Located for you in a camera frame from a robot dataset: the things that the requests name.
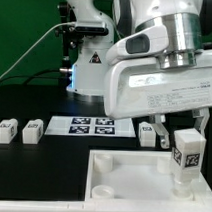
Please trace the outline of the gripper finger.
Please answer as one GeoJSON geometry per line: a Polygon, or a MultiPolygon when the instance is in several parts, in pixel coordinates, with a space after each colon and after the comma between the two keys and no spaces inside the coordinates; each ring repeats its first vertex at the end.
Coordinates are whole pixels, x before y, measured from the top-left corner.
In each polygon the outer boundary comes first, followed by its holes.
{"type": "Polygon", "coordinates": [[[210,118],[209,108],[201,108],[192,111],[193,118],[195,119],[194,128],[202,135],[205,135],[205,127],[207,126],[210,118]]]}

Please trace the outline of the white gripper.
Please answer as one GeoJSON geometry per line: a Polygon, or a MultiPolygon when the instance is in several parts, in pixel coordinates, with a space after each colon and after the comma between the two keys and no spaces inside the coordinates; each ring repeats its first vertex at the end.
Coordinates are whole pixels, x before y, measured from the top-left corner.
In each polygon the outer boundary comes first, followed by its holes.
{"type": "Polygon", "coordinates": [[[169,148],[164,114],[212,107],[212,50],[196,56],[194,67],[161,69],[154,58],[118,62],[105,76],[104,108],[110,118],[150,116],[149,122],[160,137],[160,146],[169,148]]]}

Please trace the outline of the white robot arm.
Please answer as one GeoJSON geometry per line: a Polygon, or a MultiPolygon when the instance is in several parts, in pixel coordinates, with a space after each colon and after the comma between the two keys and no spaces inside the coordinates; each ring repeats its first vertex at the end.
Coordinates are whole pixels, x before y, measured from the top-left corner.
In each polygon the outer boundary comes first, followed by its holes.
{"type": "Polygon", "coordinates": [[[66,0],[79,54],[69,91],[100,99],[111,118],[149,117],[164,148],[165,116],[190,111],[204,130],[212,108],[212,0],[66,0]]]}

